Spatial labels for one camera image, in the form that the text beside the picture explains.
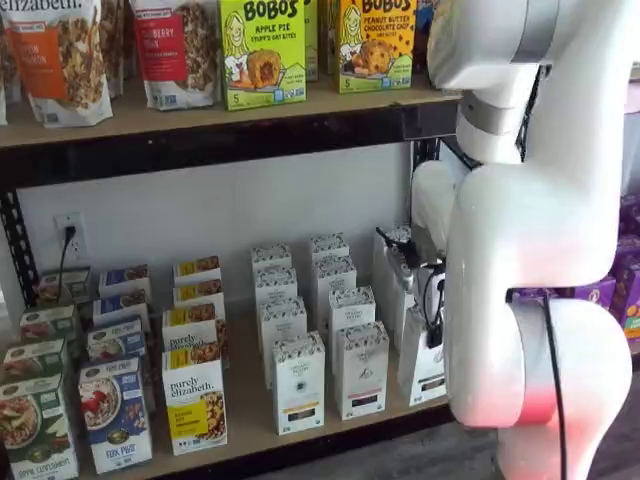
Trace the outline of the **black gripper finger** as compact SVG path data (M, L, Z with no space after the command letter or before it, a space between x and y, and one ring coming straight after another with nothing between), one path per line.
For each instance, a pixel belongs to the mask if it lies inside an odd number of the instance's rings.
M427 330L426 344L430 349L440 346L443 342L443 310L445 288L445 279L443 275L443 269L433 269L429 274L426 285L424 287L422 309ZM432 292L433 288L436 288L437 291L435 307L429 306L427 303L427 297Z

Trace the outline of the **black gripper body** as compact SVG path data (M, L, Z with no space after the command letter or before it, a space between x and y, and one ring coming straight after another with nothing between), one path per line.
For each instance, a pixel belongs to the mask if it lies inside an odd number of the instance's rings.
M403 277L418 277L421 269L433 270L439 265L443 265L445 260L438 256L427 256L427 251L423 252L414 242L407 242L403 245Z

